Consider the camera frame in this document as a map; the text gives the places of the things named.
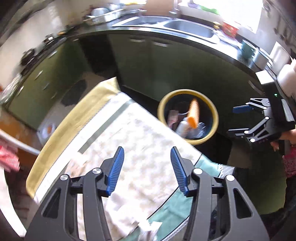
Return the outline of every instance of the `trash bin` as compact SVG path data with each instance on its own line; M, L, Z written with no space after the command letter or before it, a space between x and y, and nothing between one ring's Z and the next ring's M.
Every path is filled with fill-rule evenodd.
M219 117L216 107L209 98L202 93L194 90L175 90L168 93L162 98L158 105L157 117L158 119L167 125L168 113L170 110L177 110L179 113L184 113L189 109L192 99L197 99L200 108L200 122L205 123L206 134L204 138L197 140L185 139L191 145L199 145L209 140L218 128Z

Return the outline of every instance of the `falling orange object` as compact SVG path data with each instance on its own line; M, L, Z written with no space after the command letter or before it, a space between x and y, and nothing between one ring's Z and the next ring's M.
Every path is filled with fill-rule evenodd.
M191 128L197 128L197 124L200 118L200 107L196 99L193 99L190 103L190 108L187 115L187 122Z

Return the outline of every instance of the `green mug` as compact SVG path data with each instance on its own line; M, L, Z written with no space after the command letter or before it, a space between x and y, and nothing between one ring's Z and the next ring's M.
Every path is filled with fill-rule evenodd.
M242 52L242 57L244 59L251 58L254 55L255 50L256 50L256 47L254 45L252 45L251 43L249 43L246 40L242 41L241 52Z

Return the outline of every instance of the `cabinet handle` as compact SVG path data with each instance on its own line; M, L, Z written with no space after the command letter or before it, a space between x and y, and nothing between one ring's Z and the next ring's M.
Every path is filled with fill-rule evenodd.
M57 92L55 92L55 94L51 97L51 99L53 99L56 95L57 95Z
M22 92L23 88L24 88L24 86L22 86L22 87L20 88L20 90L17 92L17 96L19 96L19 94Z
M43 70L38 73L38 75L35 77L35 80L42 74L42 72Z
M45 90L49 86L49 83L47 83L42 90Z
M53 51L47 58L51 58L52 56L54 56L57 53L57 50Z
M159 42L152 42L154 45L156 46L160 46L160 47L168 47L169 44L163 44L163 43L159 43Z
M144 43L146 40L145 39L130 39L131 42L134 43Z

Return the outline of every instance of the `stainless steel sink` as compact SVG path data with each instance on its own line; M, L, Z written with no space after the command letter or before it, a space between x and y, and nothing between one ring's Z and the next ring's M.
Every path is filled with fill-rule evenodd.
M119 26L139 26L139 25L154 25L168 21L170 18L158 17L158 16L141 16L133 17L114 24L112 27Z
M213 28L182 19L172 19L159 16L141 16L123 20L112 27L149 27L164 29L193 36L217 44L220 40L214 34Z
M205 38L211 38L214 35L213 30L207 26L182 20L172 21L165 24L164 27L179 30L185 33L191 33Z

